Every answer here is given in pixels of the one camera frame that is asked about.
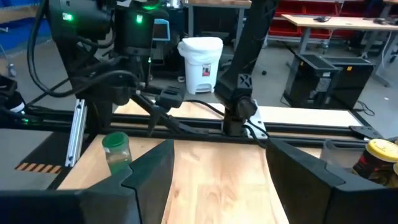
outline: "gray floor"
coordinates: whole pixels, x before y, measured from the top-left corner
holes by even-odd
[[[344,49],[330,49],[328,55],[345,56],[351,55]],[[59,54],[52,42],[42,44],[36,50],[37,73],[48,86],[67,77]],[[261,106],[285,106],[279,102],[280,96],[285,88],[289,69],[286,61],[292,60],[292,54],[283,48],[268,46],[262,50],[257,65],[253,72],[254,98]],[[30,101],[40,95],[40,90],[33,84],[26,67],[25,54],[19,54],[12,58],[18,72],[19,91],[26,101]],[[387,76],[394,83],[398,83],[396,75],[397,63],[391,67],[386,66]],[[153,84],[166,86],[178,85],[168,80],[153,80]],[[59,90],[67,90],[69,84],[62,86]],[[368,84],[360,97],[372,110],[374,117],[363,114],[363,118],[374,126],[384,137],[398,135],[398,87],[385,88],[373,79]],[[210,103],[216,103],[216,98],[211,94],[188,95],[187,98],[201,99]],[[54,109],[70,110],[75,103],[74,97],[56,99],[46,97],[38,103]],[[0,189],[44,189],[54,178],[51,174],[35,174],[30,172],[16,171],[15,166],[38,146],[49,133],[39,131],[19,131],[0,129]]]

